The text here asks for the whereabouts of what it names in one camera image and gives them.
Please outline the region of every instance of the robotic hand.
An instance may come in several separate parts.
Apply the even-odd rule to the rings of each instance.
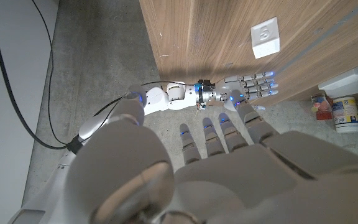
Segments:
[[[147,104],[144,108],[145,115],[156,111],[181,110],[189,106],[197,106],[204,110],[207,102],[211,100],[221,101],[224,107],[235,111],[233,105],[228,101],[228,96],[233,90],[239,90],[247,100],[254,100],[277,94],[278,84],[274,83],[273,72],[263,72],[244,76],[231,76],[217,83],[209,80],[199,80],[194,85],[184,82],[169,83],[167,92],[155,87],[146,93]],[[97,116],[87,120],[81,126],[79,137],[88,139],[102,125],[110,122],[105,119],[109,111],[105,110]]]
[[[358,223],[358,156],[296,131],[279,134],[234,90],[227,102],[254,144],[223,113],[229,153],[206,118],[202,159],[183,124],[186,165],[174,174],[163,144],[142,127],[144,96],[133,88],[10,223]]]

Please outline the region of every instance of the white box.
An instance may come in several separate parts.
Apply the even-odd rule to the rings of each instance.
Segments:
[[[252,50],[255,58],[280,51],[277,17],[251,27]]]

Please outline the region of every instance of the wooden door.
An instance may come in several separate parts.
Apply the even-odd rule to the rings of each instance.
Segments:
[[[274,71],[272,105],[358,66],[358,0],[140,0],[161,80]],[[278,18],[280,51],[255,59],[250,28]]]

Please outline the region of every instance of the black wire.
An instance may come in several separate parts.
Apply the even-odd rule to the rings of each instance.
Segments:
[[[115,109],[115,107],[116,107],[117,104],[121,101],[122,98],[123,98],[123,96],[120,97],[120,98],[118,98],[118,99],[115,99],[115,100],[113,100],[112,102],[109,103],[110,105],[112,105],[115,101],[118,100],[118,102],[111,108],[111,110],[110,110],[109,113],[106,115],[106,117],[104,118],[103,122],[99,125],[99,127],[97,128],[96,131],[98,131],[98,130],[103,126],[104,122],[106,122],[106,120],[109,118],[111,112]],[[91,134],[91,136],[89,136],[89,137],[87,137],[86,139],[82,140],[81,143],[85,142],[85,141],[88,140],[90,137],[92,137],[92,135],[93,135],[96,131],[94,131],[94,132]]]
[[[141,86],[145,86],[145,85],[149,85],[149,84],[154,84],[154,83],[175,83],[175,84],[193,86],[193,84],[183,84],[183,83],[169,82],[169,81],[148,82],[148,83],[141,84]],[[102,111],[104,111],[107,107],[109,107],[109,106],[112,105],[113,103],[119,101],[121,98],[122,98],[122,97],[117,98],[117,99],[113,100],[112,102],[108,103],[106,106],[102,107],[98,112],[96,112],[96,114],[94,114],[93,116],[99,115],[99,114],[102,113]]]
[[[64,144],[64,146],[60,146],[60,147],[57,147],[57,146],[51,146],[47,143],[44,143],[41,139],[39,139],[33,132],[32,130],[30,129],[30,127],[27,125],[25,119],[23,118],[23,115],[22,113],[20,112],[20,109],[16,103],[16,100],[14,98],[14,95],[13,95],[13,92],[12,92],[12,88],[11,88],[11,84],[9,82],[9,78],[8,78],[8,75],[7,75],[7,72],[6,72],[6,68],[5,68],[5,63],[4,63],[4,59],[2,57],[2,52],[1,52],[1,48],[0,48],[0,68],[1,68],[1,72],[2,72],[2,76],[4,77],[4,83],[5,83],[5,86],[6,86],[6,90],[8,92],[8,95],[9,95],[9,99],[11,100],[11,103],[12,103],[12,106],[16,112],[16,115],[17,117],[20,119],[23,127],[25,128],[25,130],[28,132],[28,134],[35,140],[37,141],[39,144],[41,144],[42,146],[44,147],[47,147],[49,149],[65,149],[67,147],[67,144],[68,143],[65,143],[65,142],[62,142],[61,140],[59,140],[59,138],[57,138],[56,134],[55,134],[55,131],[53,130],[53,126],[52,126],[52,121],[51,121],[51,117],[50,117],[50,89],[51,89],[51,82],[52,82],[52,76],[53,76],[53,66],[54,66],[54,63],[53,63],[53,50],[52,50],[52,40],[51,40],[51,37],[50,37],[50,33],[49,33],[49,29],[48,29],[48,26],[45,22],[45,19],[40,11],[40,9],[38,8],[38,5],[35,3],[34,0],[31,0],[35,6],[35,8],[37,9],[38,13],[40,14],[41,16],[41,19],[42,19],[42,22],[44,23],[44,26],[45,26],[45,29],[47,31],[47,34],[48,34],[48,39],[49,39],[49,44],[50,44],[50,58],[51,58],[51,72],[50,72],[50,76],[49,76],[49,84],[48,84],[48,120],[49,120],[49,125],[50,125],[50,129],[52,131],[52,134],[54,136],[54,138]],[[178,82],[169,82],[169,81],[156,81],[156,82],[148,82],[148,83],[144,83],[142,84],[142,86],[144,85],[149,85],[149,84],[154,84],[154,83],[175,83],[175,84],[180,84],[180,85],[188,85],[188,86],[192,86],[192,84],[183,84],[183,83],[178,83]],[[97,128],[97,130],[99,130],[103,123],[106,122],[106,120],[108,119],[109,115],[111,114],[111,112],[113,111],[113,109],[117,106],[117,104],[119,103],[119,101],[122,99],[122,97],[118,98],[118,99],[115,99],[113,100],[112,102],[108,103],[106,106],[104,106],[103,108],[101,108],[96,114],[100,114],[102,111],[104,111],[107,107],[109,107],[110,105],[112,105],[113,103],[117,102],[113,108],[111,108],[110,112],[107,114],[107,116],[105,117],[104,121],[101,123],[101,125]]]
[[[6,91],[9,95],[9,99],[11,100],[12,106],[16,112],[17,117],[19,118],[20,122],[22,123],[23,127],[25,128],[25,130],[31,135],[31,137],[36,140],[39,144],[41,144],[44,147],[47,147],[49,149],[65,149],[67,146],[51,146],[49,144],[44,143],[41,139],[39,139],[30,129],[30,127],[27,125],[26,121],[24,120],[22,113],[20,112],[20,109],[16,103],[16,100],[14,98],[13,92],[12,92],[12,88],[11,88],[11,84],[9,83],[9,78],[7,76],[7,72],[6,72],[6,68],[5,68],[5,63],[4,63],[4,59],[2,57],[2,52],[1,52],[1,48],[0,48],[0,68],[1,68],[1,72],[2,72],[2,76],[4,77],[4,83],[5,83],[5,87],[6,87]]]
[[[47,105],[47,108],[48,108],[48,119],[49,119],[49,126],[50,126],[50,129],[52,131],[52,134],[54,136],[54,138],[56,139],[56,141],[62,143],[62,144],[67,144],[61,140],[59,140],[59,138],[57,138],[56,134],[55,134],[55,130],[53,130],[53,126],[52,126],[52,120],[50,118],[50,85],[51,85],[51,82],[52,82],[52,75],[53,75],[53,68],[54,68],[54,62],[53,62],[53,50],[52,50],[52,40],[50,38],[50,34],[49,34],[49,29],[48,29],[48,26],[47,26],[47,23],[45,22],[45,19],[44,19],[44,16],[42,15],[40,9],[38,8],[37,4],[35,3],[34,0],[31,0],[32,3],[34,4],[35,8],[37,8],[37,11],[38,13],[40,14],[40,17],[42,19],[42,22],[44,23],[44,26],[45,26],[45,29],[47,30],[47,34],[48,34],[48,39],[49,39],[49,45],[50,45],[50,60],[51,60],[51,68],[50,68],[50,76],[49,76],[49,85],[48,85],[48,105]]]
[[[101,108],[98,112],[96,112],[96,114],[94,114],[93,116],[99,115],[100,113],[102,113],[102,111],[104,111],[106,108],[108,108],[110,105],[112,105],[113,103],[121,100],[122,97],[119,97],[115,100],[113,100],[112,102],[108,103],[106,106],[104,106],[103,108]]]
[[[193,86],[194,85],[194,84],[184,84],[184,83],[170,82],[170,81],[156,81],[156,82],[144,83],[144,84],[141,84],[141,86],[148,85],[148,84],[154,84],[154,83],[175,83],[175,84],[188,85],[188,86]]]

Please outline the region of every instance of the concrete floor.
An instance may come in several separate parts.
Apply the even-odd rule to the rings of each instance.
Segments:
[[[138,1],[60,1],[53,56],[52,123],[57,136],[65,142],[78,134],[84,121],[125,93],[131,84],[159,80]],[[49,128],[46,96],[45,91],[37,135],[58,145]],[[358,154],[358,133],[338,134],[332,120],[316,121],[310,108],[310,102],[289,101],[271,106],[260,114],[280,133],[301,131]],[[226,112],[247,141],[252,142],[238,116],[223,107],[210,106],[197,113],[195,108],[160,111],[146,116],[144,126],[155,131],[162,140],[177,170],[184,165],[179,125],[186,123],[190,127],[201,156],[206,157],[202,119],[210,117],[218,127],[218,115],[222,112]],[[217,132],[223,139],[219,128]],[[24,203],[44,186],[64,153],[34,144]]]

